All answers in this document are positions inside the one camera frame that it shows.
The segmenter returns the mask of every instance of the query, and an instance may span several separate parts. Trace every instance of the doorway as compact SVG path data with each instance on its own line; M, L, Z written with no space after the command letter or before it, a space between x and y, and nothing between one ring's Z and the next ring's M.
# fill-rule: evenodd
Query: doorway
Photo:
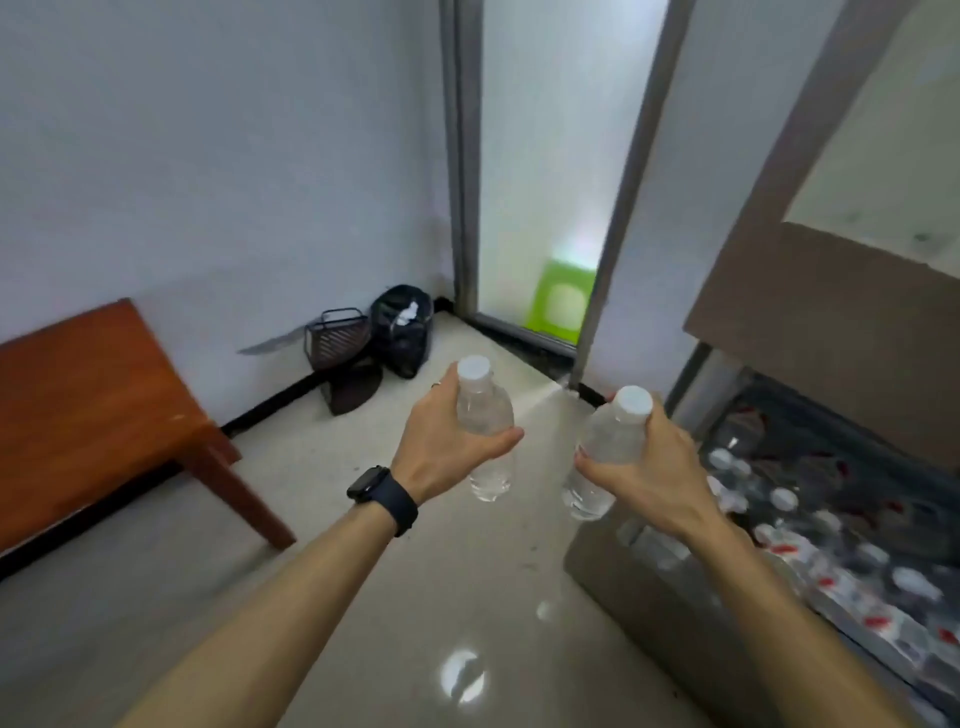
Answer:
M693 0L442 0L455 305L579 383Z

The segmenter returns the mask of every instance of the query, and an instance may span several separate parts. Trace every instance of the hand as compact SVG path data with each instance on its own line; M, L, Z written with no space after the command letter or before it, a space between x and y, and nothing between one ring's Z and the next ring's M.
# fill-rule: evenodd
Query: hand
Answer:
M417 505L446 493L478 465L507 454L523 439L519 427L489 437L460 427L459 389L454 362L440 384L414 405L403 429L390 470Z
M707 487L690 436L670 422L654 400L643 456L629 465L607 465L577 451L574 465L587 480L626 503L655 528L682 541L724 521Z

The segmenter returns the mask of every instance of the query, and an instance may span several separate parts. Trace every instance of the floor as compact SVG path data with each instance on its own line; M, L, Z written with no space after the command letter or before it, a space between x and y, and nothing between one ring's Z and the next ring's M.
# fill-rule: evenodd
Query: floor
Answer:
M109 726L164 670L348 508L389 463L446 364L491 358L527 437L513 490L428 504L386 553L280 725L711 723L563 572L559 483L590 407L446 314L413 381L329 416L312 393L243 433L237 470L300 537L275 554L187 476L0 583L4 726Z

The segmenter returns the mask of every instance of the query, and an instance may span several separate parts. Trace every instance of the green plastic chair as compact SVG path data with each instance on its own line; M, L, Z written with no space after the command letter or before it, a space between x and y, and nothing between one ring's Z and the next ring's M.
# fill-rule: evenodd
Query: green plastic chair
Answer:
M563 260L547 261L527 315L527 328L576 344L596 275L595 270Z

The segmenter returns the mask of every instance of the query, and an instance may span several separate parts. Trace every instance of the metal door frame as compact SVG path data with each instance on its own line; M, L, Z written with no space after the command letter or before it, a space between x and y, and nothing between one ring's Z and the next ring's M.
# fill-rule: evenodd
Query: metal door frame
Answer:
M453 246L454 309L458 316L495 328L522 341L574 359L568 386L576 387L587 367L589 350L634 212L650 150L673 78L680 48L696 0L668 0L660 38L637 115L623 175L613 205L603 253L576 346L477 310L480 230L480 119L483 91L483 18L485 0L439 0L444 63L444 114L450 228Z

